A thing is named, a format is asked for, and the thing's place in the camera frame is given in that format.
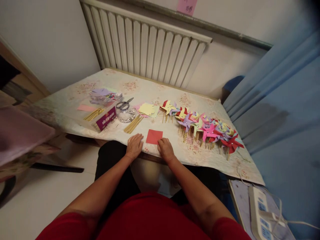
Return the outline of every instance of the hand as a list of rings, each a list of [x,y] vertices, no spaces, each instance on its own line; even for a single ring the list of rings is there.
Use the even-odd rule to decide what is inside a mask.
[[[168,138],[161,138],[160,140],[158,140],[158,142],[158,150],[160,152],[160,155],[167,164],[177,159],[173,153],[173,148]]]
[[[143,135],[138,133],[128,140],[126,156],[129,157],[131,161],[135,160],[141,153],[143,146],[143,142],[141,142],[142,138]]]

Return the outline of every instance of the red shirt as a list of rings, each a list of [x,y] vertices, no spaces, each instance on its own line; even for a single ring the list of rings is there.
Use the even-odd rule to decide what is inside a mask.
[[[50,223],[36,240],[90,240],[93,234],[82,215],[67,213]],[[158,193],[140,193],[127,199],[96,235],[96,240],[250,240],[243,228],[229,218],[218,219],[208,236],[189,204],[178,207]]]

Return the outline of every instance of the pink cushion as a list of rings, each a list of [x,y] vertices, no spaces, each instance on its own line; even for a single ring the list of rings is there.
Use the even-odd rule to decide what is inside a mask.
[[[13,106],[0,108],[0,166],[48,141],[55,133]]]

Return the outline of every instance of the person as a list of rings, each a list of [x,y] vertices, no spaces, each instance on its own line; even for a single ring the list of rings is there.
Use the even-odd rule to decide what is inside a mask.
[[[95,181],[37,237],[56,239],[240,239],[250,237],[215,196],[218,171],[184,166],[167,138],[158,150],[182,190],[171,199],[141,193],[130,164],[142,150],[143,136],[127,146],[110,141],[99,149]]]

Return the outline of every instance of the red square paper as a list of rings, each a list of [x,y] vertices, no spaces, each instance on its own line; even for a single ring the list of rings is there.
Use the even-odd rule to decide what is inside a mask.
[[[162,138],[163,132],[149,129],[146,143],[159,145],[158,140]]]

